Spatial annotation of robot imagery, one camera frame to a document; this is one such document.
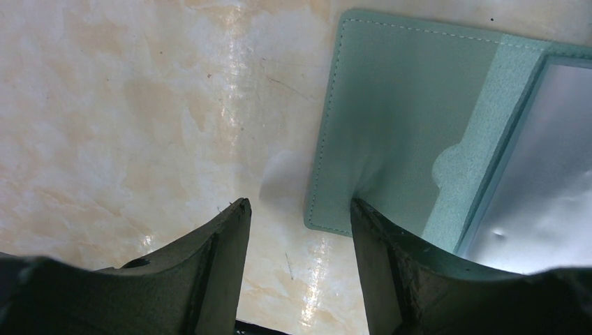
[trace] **marble surface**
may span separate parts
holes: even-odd
[[[353,7],[592,45],[589,0],[4,1],[0,251],[118,267],[248,197],[237,317],[367,333],[352,240],[302,223]]]

